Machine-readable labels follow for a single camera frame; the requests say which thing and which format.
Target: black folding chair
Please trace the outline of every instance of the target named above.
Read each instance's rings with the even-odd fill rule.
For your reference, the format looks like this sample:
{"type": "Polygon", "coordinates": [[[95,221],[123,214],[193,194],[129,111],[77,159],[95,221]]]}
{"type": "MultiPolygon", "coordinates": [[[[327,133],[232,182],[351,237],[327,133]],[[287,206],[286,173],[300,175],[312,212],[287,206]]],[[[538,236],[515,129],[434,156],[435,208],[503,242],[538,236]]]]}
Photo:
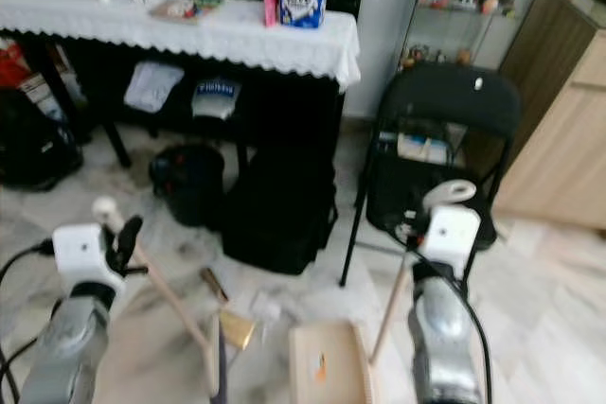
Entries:
{"type": "Polygon", "coordinates": [[[475,196],[463,203],[474,209],[481,219],[464,272],[463,283],[466,283],[475,253],[488,249],[497,237],[490,208],[507,165],[520,115],[521,103],[516,89],[491,71],[426,62],[394,77],[383,96],[366,153],[341,287],[347,282],[366,195],[366,217],[370,224],[392,232],[402,223],[407,211],[419,209],[425,193],[437,184],[453,179],[469,180],[477,187],[475,196]],[[402,127],[406,130],[415,122],[426,131],[442,132],[440,139],[448,139],[447,124],[497,137],[503,142],[501,156],[483,178],[452,163],[434,164],[400,158],[395,138],[402,127]],[[488,185],[490,179],[485,194],[483,185],[488,185]]]}

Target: white lace tablecloth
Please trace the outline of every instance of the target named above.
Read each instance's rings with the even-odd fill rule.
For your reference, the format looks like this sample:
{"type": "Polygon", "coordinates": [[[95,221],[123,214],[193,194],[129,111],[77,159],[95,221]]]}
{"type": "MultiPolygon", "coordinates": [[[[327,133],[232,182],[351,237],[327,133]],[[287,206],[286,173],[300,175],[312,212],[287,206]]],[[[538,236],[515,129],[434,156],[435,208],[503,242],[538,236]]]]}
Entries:
{"type": "Polygon", "coordinates": [[[336,79],[342,90],[360,79],[354,17],[327,11],[317,30],[265,27],[263,5],[225,0],[197,25],[151,17],[132,0],[0,0],[0,29],[99,40],[198,54],[281,73],[336,79]]]}

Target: chair seat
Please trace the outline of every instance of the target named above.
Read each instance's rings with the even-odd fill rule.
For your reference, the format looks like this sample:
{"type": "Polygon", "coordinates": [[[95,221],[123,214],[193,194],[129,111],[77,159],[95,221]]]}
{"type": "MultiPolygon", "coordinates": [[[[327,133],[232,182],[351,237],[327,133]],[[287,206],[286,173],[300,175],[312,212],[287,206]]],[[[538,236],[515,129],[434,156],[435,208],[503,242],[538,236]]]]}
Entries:
{"type": "Polygon", "coordinates": [[[463,179],[478,188],[473,198],[462,203],[475,210],[481,219],[474,248],[482,251],[494,243],[496,230],[490,206],[473,173],[458,167],[405,160],[386,153],[379,153],[374,160],[368,181],[366,217],[377,229],[386,232],[393,229],[402,221],[404,212],[418,210],[419,199],[438,184],[463,179]]]}

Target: black cable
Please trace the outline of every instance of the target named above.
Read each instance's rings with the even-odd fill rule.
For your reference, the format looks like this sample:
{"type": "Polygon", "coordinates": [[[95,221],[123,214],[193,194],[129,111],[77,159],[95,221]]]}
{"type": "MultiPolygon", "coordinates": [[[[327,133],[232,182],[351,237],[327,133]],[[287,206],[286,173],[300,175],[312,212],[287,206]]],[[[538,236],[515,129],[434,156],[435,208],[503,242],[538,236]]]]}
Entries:
{"type": "Polygon", "coordinates": [[[482,328],[482,324],[480,320],[477,318],[475,311],[472,306],[468,303],[467,297],[463,294],[463,290],[456,284],[456,281],[451,279],[449,276],[444,274],[438,267],[436,267],[431,260],[427,257],[419,253],[416,249],[410,249],[406,243],[404,243],[395,232],[389,232],[389,235],[396,240],[401,246],[404,247],[404,250],[407,253],[412,253],[415,255],[423,265],[429,267],[432,272],[434,272],[437,276],[439,276],[454,294],[458,297],[459,301],[466,309],[467,313],[470,315],[473,325],[475,325],[475,329],[477,330],[478,335],[480,336],[480,342],[482,343],[482,353],[484,357],[484,372],[485,372],[485,387],[486,387],[486,404],[492,404],[492,371],[490,368],[490,347],[488,340],[486,338],[486,334],[484,333],[484,329],[482,328]]]}
{"type": "MultiPolygon", "coordinates": [[[[46,240],[38,243],[37,245],[31,246],[31,247],[27,248],[26,250],[23,250],[23,251],[17,253],[16,255],[14,255],[13,257],[11,257],[9,259],[9,261],[6,264],[4,264],[2,269],[0,269],[0,286],[2,286],[2,281],[4,280],[5,276],[7,275],[7,272],[9,271],[9,268],[12,266],[12,264],[17,262],[19,259],[26,257],[27,255],[35,255],[35,254],[52,255],[53,254],[52,240],[50,238],[47,238],[46,240]]],[[[4,355],[4,352],[2,351],[1,344],[0,344],[0,367],[2,368],[3,371],[5,369],[7,370],[5,374],[7,376],[7,381],[9,382],[10,393],[12,394],[12,398],[13,398],[14,402],[15,403],[19,402],[19,387],[17,387],[17,382],[15,380],[15,377],[12,374],[12,372],[10,371],[9,361],[7,360],[6,356],[4,355]]],[[[2,380],[1,379],[0,379],[0,404],[4,404],[4,401],[2,398],[2,380]]]]}
{"type": "Polygon", "coordinates": [[[35,337],[31,340],[29,340],[27,343],[23,344],[21,347],[19,347],[14,354],[12,354],[8,360],[6,360],[6,363],[2,365],[2,368],[0,368],[0,386],[2,385],[2,380],[4,379],[4,376],[8,376],[9,374],[12,375],[12,373],[10,372],[10,366],[12,365],[12,363],[17,360],[20,356],[22,356],[23,354],[25,354],[27,352],[27,350],[34,345],[36,342],[38,341],[38,337],[35,337]]]}

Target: black bag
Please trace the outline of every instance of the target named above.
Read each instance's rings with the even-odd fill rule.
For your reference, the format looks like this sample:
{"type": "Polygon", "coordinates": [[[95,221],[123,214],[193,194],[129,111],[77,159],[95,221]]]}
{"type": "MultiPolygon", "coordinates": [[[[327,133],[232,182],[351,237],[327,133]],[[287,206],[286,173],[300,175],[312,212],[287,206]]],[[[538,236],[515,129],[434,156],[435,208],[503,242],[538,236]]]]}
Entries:
{"type": "Polygon", "coordinates": [[[326,248],[338,213],[330,159],[261,150],[226,197],[223,251],[272,272],[301,274],[326,248]]]}
{"type": "Polygon", "coordinates": [[[153,192],[185,226],[218,229],[223,203],[222,155],[204,145],[168,148],[150,163],[153,192]]]}
{"type": "Polygon", "coordinates": [[[0,182],[47,190],[82,164],[63,124],[48,118],[21,91],[0,88],[0,182]]]}

